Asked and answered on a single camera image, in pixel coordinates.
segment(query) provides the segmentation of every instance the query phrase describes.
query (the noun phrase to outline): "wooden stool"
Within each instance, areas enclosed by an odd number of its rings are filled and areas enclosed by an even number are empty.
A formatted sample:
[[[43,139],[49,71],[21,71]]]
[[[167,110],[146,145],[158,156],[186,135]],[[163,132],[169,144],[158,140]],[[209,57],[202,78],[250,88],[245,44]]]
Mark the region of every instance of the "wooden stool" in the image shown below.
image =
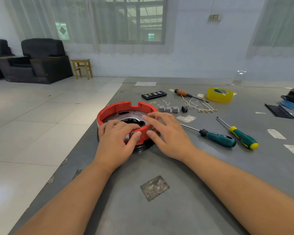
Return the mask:
[[[88,80],[89,80],[88,71],[90,71],[90,75],[92,77],[90,59],[72,59],[71,62],[72,62],[72,65],[73,65],[73,70],[74,70],[76,79],[78,79],[77,70],[80,72],[80,77],[82,77],[81,68],[85,68],[86,76],[87,76]]]

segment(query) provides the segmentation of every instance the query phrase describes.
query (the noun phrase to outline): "green screwdriver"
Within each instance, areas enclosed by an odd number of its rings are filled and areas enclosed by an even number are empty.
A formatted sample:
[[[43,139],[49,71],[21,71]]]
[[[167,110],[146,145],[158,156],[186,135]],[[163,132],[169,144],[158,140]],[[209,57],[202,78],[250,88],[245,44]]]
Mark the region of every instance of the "green screwdriver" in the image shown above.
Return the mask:
[[[198,129],[192,128],[192,127],[184,125],[184,124],[181,124],[181,126],[195,130],[195,131],[199,132],[201,136],[209,138],[212,141],[219,143],[221,146],[224,146],[227,148],[232,148],[236,145],[235,139],[230,136],[227,136],[224,134],[213,133],[213,132],[207,131],[205,129],[198,130]]]
[[[229,126],[226,122],[224,122],[222,119],[220,119],[219,117],[217,117],[218,120],[220,120],[221,122],[223,122],[226,126],[229,127],[229,131],[234,134],[240,141],[241,143],[249,148],[249,149],[256,149],[258,148],[258,143],[257,141],[247,135],[247,134],[244,134],[242,131],[239,131],[235,126]]]

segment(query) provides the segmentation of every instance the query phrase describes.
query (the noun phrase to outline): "teal screwdriver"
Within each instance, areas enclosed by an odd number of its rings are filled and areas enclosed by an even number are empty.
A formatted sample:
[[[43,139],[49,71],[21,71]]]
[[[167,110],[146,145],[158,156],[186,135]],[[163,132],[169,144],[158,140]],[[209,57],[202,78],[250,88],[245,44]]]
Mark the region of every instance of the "teal screwdriver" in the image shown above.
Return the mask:
[[[199,132],[201,136],[209,138],[212,141],[219,143],[221,146],[224,146],[227,148],[232,148],[236,145],[235,139],[230,136],[227,136],[224,134],[213,133],[213,132],[207,131],[205,129],[198,130],[198,129],[192,128],[192,127],[184,125],[184,124],[181,124],[181,126],[195,130],[195,131]]]

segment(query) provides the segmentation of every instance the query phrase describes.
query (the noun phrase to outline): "hand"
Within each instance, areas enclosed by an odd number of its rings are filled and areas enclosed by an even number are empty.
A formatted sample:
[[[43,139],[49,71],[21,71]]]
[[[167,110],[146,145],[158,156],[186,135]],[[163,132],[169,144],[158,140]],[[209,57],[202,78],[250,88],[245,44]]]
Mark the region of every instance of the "hand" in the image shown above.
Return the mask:
[[[184,162],[189,152],[196,150],[196,147],[172,114],[152,112],[148,116],[143,116],[143,118],[161,133],[163,140],[152,130],[147,131],[147,135],[165,155]],[[164,124],[151,117],[160,118]]]
[[[124,139],[137,128],[139,128],[137,124],[127,124],[118,120],[109,120],[100,126],[98,129],[99,145],[93,163],[100,164],[112,174],[133,153],[142,133],[134,133],[127,144],[124,143]]]

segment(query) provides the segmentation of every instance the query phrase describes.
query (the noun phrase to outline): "wooden handle screwdriver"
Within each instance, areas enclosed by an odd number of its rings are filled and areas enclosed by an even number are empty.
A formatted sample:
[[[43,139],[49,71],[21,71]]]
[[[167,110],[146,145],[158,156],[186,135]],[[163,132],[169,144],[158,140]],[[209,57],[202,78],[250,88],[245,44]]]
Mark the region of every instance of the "wooden handle screwdriver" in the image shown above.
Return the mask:
[[[176,93],[177,95],[181,95],[183,97],[190,97],[190,98],[195,98],[197,100],[200,100],[200,101],[203,101],[203,102],[207,102],[209,103],[208,101],[204,101],[203,99],[201,98],[197,98],[197,97],[194,97],[192,96],[191,94],[188,94],[187,92],[183,91],[183,90],[180,90],[180,89],[175,89],[174,90],[174,93]]]

